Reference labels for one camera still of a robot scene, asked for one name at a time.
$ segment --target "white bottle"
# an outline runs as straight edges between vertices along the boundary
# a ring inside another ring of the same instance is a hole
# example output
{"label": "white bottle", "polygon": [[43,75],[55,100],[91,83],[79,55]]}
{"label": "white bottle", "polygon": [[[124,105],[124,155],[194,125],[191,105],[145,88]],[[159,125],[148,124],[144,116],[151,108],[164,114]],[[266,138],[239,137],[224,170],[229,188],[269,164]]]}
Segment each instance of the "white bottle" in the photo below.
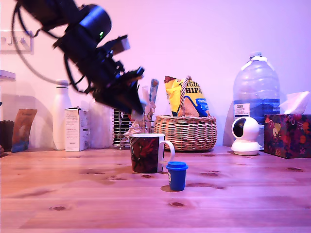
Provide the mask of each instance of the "white bottle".
{"label": "white bottle", "polygon": [[112,146],[111,109],[92,99],[89,103],[90,147],[104,149]]}
{"label": "white bottle", "polygon": [[53,103],[53,141],[54,150],[65,149],[65,109],[71,108],[68,95],[68,81],[57,80],[56,95]]}

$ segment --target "small blue container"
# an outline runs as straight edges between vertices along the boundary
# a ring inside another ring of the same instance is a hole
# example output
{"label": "small blue container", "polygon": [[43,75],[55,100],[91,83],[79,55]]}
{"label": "small blue container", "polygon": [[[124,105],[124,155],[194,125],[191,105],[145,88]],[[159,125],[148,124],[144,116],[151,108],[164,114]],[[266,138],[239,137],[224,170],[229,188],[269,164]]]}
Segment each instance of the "small blue container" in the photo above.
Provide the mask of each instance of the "small blue container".
{"label": "small blue container", "polygon": [[168,162],[166,168],[169,172],[170,188],[173,191],[182,191],[185,189],[186,163],[183,162]]}

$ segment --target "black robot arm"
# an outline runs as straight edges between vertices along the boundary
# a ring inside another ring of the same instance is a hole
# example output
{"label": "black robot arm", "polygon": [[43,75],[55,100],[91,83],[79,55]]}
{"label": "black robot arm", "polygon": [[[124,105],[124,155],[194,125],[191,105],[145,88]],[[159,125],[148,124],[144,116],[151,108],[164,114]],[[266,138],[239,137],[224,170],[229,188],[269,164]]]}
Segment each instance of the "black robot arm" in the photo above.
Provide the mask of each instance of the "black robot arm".
{"label": "black robot arm", "polygon": [[111,30],[110,17],[102,7],[92,4],[77,7],[73,0],[16,1],[12,28],[16,14],[22,23],[21,6],[42,24],[42,30],[48,34],[51,29],[68,24],[64,35],[57,39],[54,47],[63,51],[70,82],[77,91],[79,90],[71,75],[68,59],[87,78],[88,88],[80,92],[91,92],[97,102],[126,113],[135,110],[143,114],[137,93],[137,81],[143,77],[144,69],[139,67],[137,70],[125,72],[123,64],[112,58],[127,49],[127,35],[97,47]]}

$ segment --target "yellow chips bag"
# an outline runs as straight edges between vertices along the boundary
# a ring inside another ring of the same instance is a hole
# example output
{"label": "yellow chips bag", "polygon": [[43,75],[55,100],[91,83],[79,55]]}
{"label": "yellow chips bag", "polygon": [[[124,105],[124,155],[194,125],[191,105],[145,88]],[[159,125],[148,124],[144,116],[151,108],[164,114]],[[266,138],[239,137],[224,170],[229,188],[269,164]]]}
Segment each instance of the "yellow chips bag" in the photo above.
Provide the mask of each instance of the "yellow chips bag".
{"label": "yellow chips bag", "polygon": [[[180,116],[180,91],[183,80],[171,76],[164,79],[165,89],[174,117]],[[189,80],[186,87],[184,108],[186,117],[210,116],[206,99],[198,83]]]}

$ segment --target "wicker basket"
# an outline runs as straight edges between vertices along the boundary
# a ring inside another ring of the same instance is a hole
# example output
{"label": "wicker basket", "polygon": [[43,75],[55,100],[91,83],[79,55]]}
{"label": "wicker basket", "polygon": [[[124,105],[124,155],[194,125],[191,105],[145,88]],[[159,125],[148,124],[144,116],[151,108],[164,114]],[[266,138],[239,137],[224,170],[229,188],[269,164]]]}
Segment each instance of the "wicker basket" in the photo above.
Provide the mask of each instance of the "wicker basket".
{"label": "wicker basket", "polygon": [[215,146],[217,140],[216,118],[184,116],[184,96],[188,76],[181,88],[182,116],[156,116],[155,133],[165,134],[177,151],[201,151]]}

